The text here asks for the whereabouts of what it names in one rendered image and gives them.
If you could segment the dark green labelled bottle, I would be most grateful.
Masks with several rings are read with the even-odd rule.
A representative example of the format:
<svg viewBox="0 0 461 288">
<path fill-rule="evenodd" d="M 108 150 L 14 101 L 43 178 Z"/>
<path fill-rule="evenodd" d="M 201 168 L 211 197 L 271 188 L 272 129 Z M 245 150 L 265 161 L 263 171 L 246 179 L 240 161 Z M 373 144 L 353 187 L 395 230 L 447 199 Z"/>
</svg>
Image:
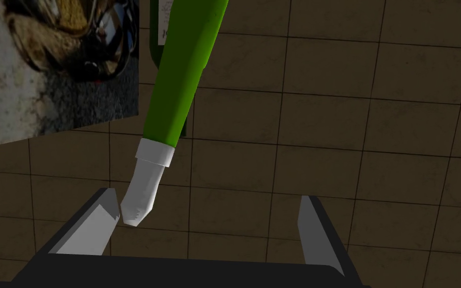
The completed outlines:
<svg viewBox="0 0 461 288">
<path fill-rule="evenodd" d="M 174 99 L 174 86 L 166 67 L 160 66 L 166 44 L 171 7 L 174 0 L 150 0 L 149 51 L 158 68 L 148 116 L 145 120 L 144 137 L 174 147 L 180 136 L 186 135 L 186 125 L 180 132 L 172 128 L 178 121 L 174 111 L 178 104 Z"/>
</svg>

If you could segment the green bottle with white nozzle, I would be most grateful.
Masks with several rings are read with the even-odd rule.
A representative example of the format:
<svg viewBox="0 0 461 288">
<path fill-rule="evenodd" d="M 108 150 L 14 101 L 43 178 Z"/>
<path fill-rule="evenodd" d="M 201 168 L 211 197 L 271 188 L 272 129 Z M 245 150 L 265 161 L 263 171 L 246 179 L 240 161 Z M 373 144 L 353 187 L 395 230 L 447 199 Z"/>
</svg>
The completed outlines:
<svg viewBox="0 0 461 288">
<path fill-rule="evenodd" d="M 164 169 L 210 58 L 229 0 L 173 0 L 136 165 L 120 204 L 122 221 L 136 227 L 152 210 Z"/>
</svg>

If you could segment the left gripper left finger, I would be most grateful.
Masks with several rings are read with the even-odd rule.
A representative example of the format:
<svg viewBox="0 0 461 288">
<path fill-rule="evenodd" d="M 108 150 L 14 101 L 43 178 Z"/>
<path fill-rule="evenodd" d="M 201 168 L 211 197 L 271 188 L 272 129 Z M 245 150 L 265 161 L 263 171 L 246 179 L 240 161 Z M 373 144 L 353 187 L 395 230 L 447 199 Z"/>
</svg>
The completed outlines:
<svg viewBox="0 0 461 288">
<path fill-rule="evenodd" d="M 47 242 L 47 252 L 101 256 L 119 219 L 116 190 L 100 188 Z"/>
</svg>

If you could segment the shiny gold and black object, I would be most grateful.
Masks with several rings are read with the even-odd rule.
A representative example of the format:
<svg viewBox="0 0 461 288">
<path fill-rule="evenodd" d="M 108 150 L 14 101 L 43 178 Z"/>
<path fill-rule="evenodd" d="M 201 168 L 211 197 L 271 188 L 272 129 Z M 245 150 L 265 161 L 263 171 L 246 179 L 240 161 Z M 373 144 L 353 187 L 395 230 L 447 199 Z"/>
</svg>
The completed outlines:
<svg viewBox="0 0 461 288">
<path fill-rule="evenodd" d="M 118 77 L 138 57 L 139 0 L 2 0 L 21 58 L 75 82 Z"/>
</svg>

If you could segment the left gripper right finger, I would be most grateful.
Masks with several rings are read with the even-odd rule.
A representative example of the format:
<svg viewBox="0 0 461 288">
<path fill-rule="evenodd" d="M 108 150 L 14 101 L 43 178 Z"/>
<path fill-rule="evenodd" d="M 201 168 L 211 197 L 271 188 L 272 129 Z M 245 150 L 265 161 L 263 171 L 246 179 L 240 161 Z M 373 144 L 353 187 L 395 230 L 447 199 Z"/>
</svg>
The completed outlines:
<svg viewBox="0 0 461 288">
<path fill-rule="evenodd" d="M 345 245 L 317 196 L 301 197 L 297 226 L 306 264 L 330 266 L 343 276 L 355 275 Z"/>
</svg>

